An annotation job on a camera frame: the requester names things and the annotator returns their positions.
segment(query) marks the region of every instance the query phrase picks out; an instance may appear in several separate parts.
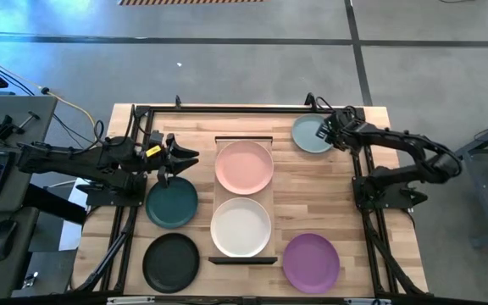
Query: plate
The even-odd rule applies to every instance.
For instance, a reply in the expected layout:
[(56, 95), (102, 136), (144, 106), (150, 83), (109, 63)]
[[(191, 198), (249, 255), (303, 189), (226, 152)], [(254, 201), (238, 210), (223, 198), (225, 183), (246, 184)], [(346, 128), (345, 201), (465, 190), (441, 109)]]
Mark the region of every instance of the plate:
[(330, 241), (317, 234), (293, 238), (284, 251), (286, 278), (299, 291), (325, 293), (338, 279), (340, 258)]
[(220, 205), (210, 224), (213, 243), (231, 258), (250, 258), (260, 253), (269, 242), (271, 230), (264, 207), (244, 197)]
[(319, 114), (304, 114), (293, 123), (291, 137), (297, 146), (309, 153), (324, 153), (332, 146), (315, 134), (323, 124), (324, 117)]
[(195, 280), (199, 262), (199, 251), (189, 237), (169, 233), (150, 244), (142, 259), (142, 273), (155, 291), (175, 293)]
[(197, 212), (197, 190), (180, 177), (169, 177), (169, 187), (156, 183), (146, 199), (146, 214), (156, 225), (174, 229), (187, 224)]
[(219, 183), (238, 195), (261, 191), (275, 170), (269, 151), (254, 141), (236, 141), (227, 145), (219, 152), (215, 167)]

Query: yellow cable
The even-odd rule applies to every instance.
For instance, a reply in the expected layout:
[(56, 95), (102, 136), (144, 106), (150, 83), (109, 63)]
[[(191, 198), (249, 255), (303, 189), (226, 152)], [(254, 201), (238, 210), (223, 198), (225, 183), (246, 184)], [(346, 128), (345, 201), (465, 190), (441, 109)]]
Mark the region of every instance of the yellow cable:
[[(39, 85), (39, 84), (36, 84), (35, 82), (33, 82), (33, 81), (31, 81), (31, 80), (28, 80), (28, 79), (26, 79), (25, 77), (20, 76), (20, 75), (17, 75), (17, 74), (15, 74), (14, 72), (12, 72), (12, 71), (10, 71), (10, 70), (6, 69), (6, 68), (5, 68), (5, 67), (3, 67), (1, 64), (0, 64), (0, 69), (2, 69), (3, 71), (7, 72), (8, 74), (10, 74), (10, 75), (12, 75), (12, 76), (14, 76), (14, 77), (16, 77), (16, 78), (19, 78), (19, 79), (21, 79), (21, 80), (23, 80), (23, 81), (25, 81), (25, 82), (28, 82), (28, 83), (32, 84), (32, 85), (33, 85), (34, 87), (36, 87), (36, 88), (37, 88), (37, 90), (39, 90), (40, 92), (42, 91), (42, 88), (44, 88), (43, 86), (41, 86), (41, 85)], [(90, 113), (88, 113), (87, 111), (85, 111), (83, 108), (81, 108), (81, 107), (79, 107), (79, 106), (77, 106), (77, 105), (74, 105), (74, 104), (73, 104), (73, 103), (71, 103), (71, 102), (67, 102), (67, 101), (65, 101), (63, 98), (61, 98), (61, 97), (57, 96), (57, 95), (56, 95), (56, 94), (54, 94), (54, 93), (51, 93), (50, 91), (48, 91), (48, 92), (47, 92), (47, 95), (50, 95), (50, 96), (56, 97), (56, 98), (57, 98), (57, 99), (58, 99), (58, 100), (59, 100), (61, 103), (65, 103), (65, 104), (69, 105), (70, 107), (75, 108), (75, 109), (78, 109), (78, 110), (80, 110), (81, 112), (83, 112), (83, 113), (84, 113), (84, 114), (85, 114), (85, 115), (88, 117), (88, 119), (90, 120), (90, 122), (91, 122), (91, 126), (93, 126), (93, 128), (95, 128), (95, 120), (93, 119), (92, 115), (91, 115)]]

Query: yellow and black striped mat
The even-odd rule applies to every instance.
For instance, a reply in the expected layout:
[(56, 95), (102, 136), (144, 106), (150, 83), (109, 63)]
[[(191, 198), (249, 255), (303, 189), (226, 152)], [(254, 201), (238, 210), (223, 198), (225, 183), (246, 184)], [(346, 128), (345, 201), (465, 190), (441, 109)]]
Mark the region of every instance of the yellow and black striped mat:
[(255, 3), (267, 0), (119, 0), (119, 5)]

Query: purple plate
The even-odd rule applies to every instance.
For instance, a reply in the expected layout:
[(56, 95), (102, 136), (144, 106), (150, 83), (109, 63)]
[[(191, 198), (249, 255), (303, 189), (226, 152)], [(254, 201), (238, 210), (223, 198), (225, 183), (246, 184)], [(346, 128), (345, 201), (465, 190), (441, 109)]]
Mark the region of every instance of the purple plate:
[(329, 241), (307, 233), (289, 242), (283, 268), (286, 278), (299, 291), (325, 293), (338, 279), (340, 258)]

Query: white plate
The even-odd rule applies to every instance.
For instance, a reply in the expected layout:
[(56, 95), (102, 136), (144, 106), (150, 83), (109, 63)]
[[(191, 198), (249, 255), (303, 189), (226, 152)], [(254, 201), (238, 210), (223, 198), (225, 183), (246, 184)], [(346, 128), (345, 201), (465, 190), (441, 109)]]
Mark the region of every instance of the white plate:
[(231, 258), (250, 258), (260, 253), (269, 242), (271, 230), (267, 211), (245, 197), (220, 205), (210, 224), (213, 243)]

